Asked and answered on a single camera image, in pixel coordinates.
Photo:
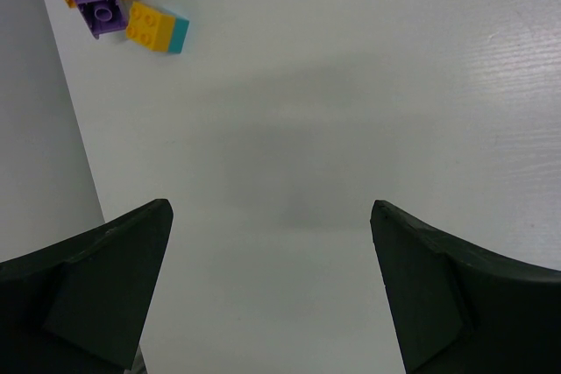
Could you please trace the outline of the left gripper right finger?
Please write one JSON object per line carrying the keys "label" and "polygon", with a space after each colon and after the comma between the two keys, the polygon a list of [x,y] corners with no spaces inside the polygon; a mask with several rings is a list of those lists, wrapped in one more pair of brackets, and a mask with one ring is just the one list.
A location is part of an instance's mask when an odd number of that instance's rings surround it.
{"label": "left gripper right finger", "polygon": [[560,273],[502,256],[388,201],[373,244],[407,373],[558,373]]}

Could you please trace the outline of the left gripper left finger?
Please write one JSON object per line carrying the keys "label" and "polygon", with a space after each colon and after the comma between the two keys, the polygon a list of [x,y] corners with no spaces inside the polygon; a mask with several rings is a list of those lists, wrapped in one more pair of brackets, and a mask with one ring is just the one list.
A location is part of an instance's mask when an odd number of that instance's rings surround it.
{"label": "left gripper left finger", "polygon": [[3,373],[133,366],[174,212],[157,199],[1,264]]}

